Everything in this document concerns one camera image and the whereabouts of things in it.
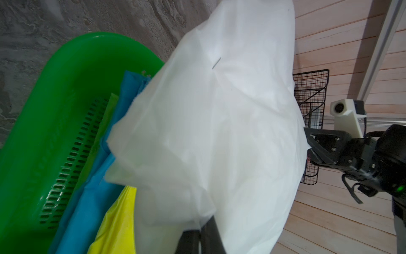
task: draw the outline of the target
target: white plastic bag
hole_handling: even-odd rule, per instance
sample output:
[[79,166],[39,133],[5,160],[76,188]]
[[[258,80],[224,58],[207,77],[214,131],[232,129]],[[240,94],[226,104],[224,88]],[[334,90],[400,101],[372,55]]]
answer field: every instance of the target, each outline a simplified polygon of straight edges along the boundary
[[214,214],[228,254],[269,254],[307,153],[291,0],[223,0],[114,125],[106,180],[137,187],[137,254]]

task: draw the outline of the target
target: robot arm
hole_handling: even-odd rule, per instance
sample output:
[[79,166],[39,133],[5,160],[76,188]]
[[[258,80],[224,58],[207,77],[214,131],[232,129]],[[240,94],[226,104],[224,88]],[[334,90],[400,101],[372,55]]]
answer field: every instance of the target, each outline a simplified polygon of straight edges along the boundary
[[[406,126],[394,124],[385,132],[363,135],[358,119],[366,117],[364,103],[352,99],[331,103],[330,113],[334,130],[304,129],[311,162],[343,172],[342,180],[359,204],[356,186],[368,197],[380,191],[391,194],[393,212],[406,225]],[[346,178],[358,183],[350,187]]]

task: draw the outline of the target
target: black cable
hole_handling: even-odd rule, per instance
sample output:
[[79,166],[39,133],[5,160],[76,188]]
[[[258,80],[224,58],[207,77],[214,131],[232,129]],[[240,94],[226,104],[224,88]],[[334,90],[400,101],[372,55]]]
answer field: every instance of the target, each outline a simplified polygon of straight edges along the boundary
[[346,181],[346,177],[349,175],[342,175],[341,179],[343,180],[344,185],[347,187],[348,191],[350,192],[352,198],[354,198],[354,200],[358,203],[358,204],[363,204],[364,202],[362,202],[355,194],[354,192],[354,187],[357,185],[361,185],[360,183],[356,183],[352,186],[352,188],[348,185],[347,181]]
[[366,134],[367,134],[367,118],[364,117],[364,138],[365,138]]

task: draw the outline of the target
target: blue plastic bag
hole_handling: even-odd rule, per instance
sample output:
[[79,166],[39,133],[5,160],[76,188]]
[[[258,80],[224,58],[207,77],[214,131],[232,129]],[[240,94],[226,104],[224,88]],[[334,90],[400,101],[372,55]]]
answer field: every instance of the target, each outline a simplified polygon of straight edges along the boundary
[[114,161],[106,140],[113,124],[125,115],[133,99],[142,92],[150,80],[129,71],[124,73],[119,101],[111,123],[101,139],[101,149],[85,184],[73,194],[48,254],[84,254],[95,240],[105,213],[124,188],[104,180],[104,174]]

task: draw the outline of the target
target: yellow plastic bag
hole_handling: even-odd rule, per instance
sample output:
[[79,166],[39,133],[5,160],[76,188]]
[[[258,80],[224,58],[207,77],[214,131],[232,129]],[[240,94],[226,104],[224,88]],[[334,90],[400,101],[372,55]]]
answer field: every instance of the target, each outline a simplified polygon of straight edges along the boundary
[[106,212],[87,254],[135,254],[134,201],[137,189],[126,186]]

